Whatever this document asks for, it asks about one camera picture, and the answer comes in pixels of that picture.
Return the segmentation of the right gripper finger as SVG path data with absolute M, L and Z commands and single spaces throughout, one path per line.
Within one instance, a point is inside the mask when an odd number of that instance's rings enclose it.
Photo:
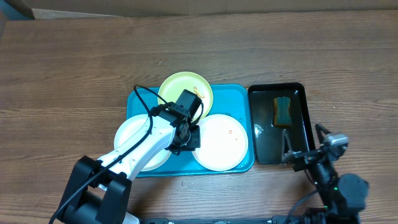
M 282 131 L 282 155 L 281 162 L 288 163 L 294 157 L 294 151 L 292 150 L 292 145 L 289 138 L 289 132 L 287 129 Z
M 318 141 L 320 144 L 324 143 L 325 140 L 325 136 L 327 134 L 330 134 L 331 132 L 329 130 L 327 130 L 327 128 L 325 128 L 322 124 L 317 123 L 315 125 L 315 131 L 317 133 L 317 137 L 318 137 Z

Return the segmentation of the pale pink plate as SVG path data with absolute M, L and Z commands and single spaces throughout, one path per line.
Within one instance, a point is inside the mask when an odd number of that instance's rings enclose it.
M 227 171 L 240 164 L 248 152 L 248 136 L 242 124 L 225 114 L 213 114 L 198 122 L 200 147 L 192 154 L 203 167 Z

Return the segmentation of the green yellow sponge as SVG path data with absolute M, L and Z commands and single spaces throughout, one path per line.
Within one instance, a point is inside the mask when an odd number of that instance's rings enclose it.
M 291 99 L 280 96 L 273 99 L 274 116 L 273 125 L 277 127 L 289 127 L 292 125 L 290 115 Z

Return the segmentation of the yellow plate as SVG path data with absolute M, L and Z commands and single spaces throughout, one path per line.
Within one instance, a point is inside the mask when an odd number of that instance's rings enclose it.
M 204 109 L 199 103 L 192 121 L 196 120 L 199 115 L 203 119 L 209 112 L 213 104 L 213 90 L 210 84 L 199 74 L 193 72 L 178 72 L 169 76 L 160 86 L 158 95 L 166 102 L 174 102 L 176 105 L 183 105 L 187 109 L 187 105 L 178 102 L 178 98 L 187 90 L 201 99 Z

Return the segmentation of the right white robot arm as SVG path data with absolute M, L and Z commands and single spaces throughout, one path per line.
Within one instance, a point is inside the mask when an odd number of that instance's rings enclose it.
M 289 132 L 282 131 L 282 162 L 292 163 L 296 172 L 305 171 L 315 190 L 300 199 L 289 210 L 284 223 L 359 223 L 359 213 L 366 208 L 369 184 L 356 174 L 338 175 L 333 163 L 348 147 L 348 137 L 332 133 L 321 124 L 315 129 L 320 148 L 307 152 L 294 151 Z M 293 213 L 312 195 L 318 194 L 322 208 L 308 208 L 300 216 Z

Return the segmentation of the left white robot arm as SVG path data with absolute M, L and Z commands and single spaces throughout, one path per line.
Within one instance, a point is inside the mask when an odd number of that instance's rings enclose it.
M 50 221 L 139 223 L 127 212 L 132 181 L 160 151 L 178 155 L 200 147 L 200 128 L 192 116 L 202 106 L 170 102 L 153 107 L 137 132 L 113 151 L 99 159 L 79 159 Z

